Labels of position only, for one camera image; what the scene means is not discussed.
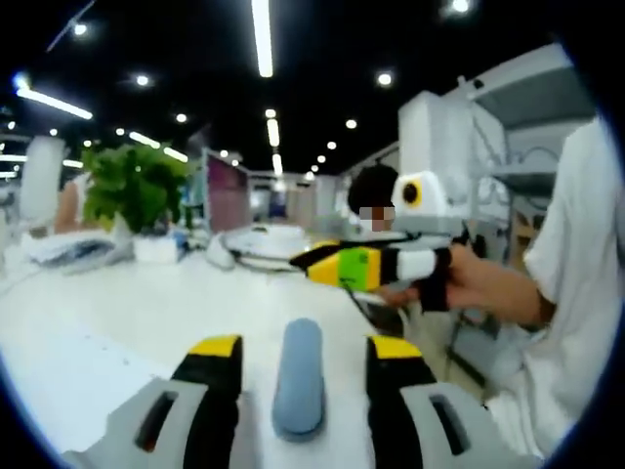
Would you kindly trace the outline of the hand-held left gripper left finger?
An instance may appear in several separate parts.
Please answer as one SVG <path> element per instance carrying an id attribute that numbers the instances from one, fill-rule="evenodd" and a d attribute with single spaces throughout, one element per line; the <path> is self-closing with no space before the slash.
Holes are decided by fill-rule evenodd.
<path id="1" fill-rule="evenodd" d="M 243 339 L 195 344 L 168 379 L 112 411 L 104 435 L 62 454 L 67 468 L 229 468 L 239 423 Z"/>

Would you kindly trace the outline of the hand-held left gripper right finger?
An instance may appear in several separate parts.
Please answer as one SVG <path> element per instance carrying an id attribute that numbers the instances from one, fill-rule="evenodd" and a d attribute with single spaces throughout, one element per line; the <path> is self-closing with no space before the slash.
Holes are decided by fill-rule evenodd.
<path id="1" fill-rule="evenodd" d="M 366 339 L 367 422 L 377 468 L 538 468 L 512 451 L 490 414 L 460 387 L 436 381 L 420 350 Z"/>

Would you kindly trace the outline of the person's right hand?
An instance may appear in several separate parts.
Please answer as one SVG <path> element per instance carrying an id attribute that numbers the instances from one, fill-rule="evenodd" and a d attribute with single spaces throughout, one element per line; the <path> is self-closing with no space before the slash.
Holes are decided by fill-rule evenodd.
<path id="1" fill-rule="evenodd" d="M 454 308 L 488 309 L 490 300 L 485 286 L 486 263 L 460 244 L 449 248 L 450 263 L 442 279 L 427 285 L 417 280 L 403 289 L 381 286 L 375 293 L 392 307 L 418 302 L 424 311 L 449 311 Z"/>

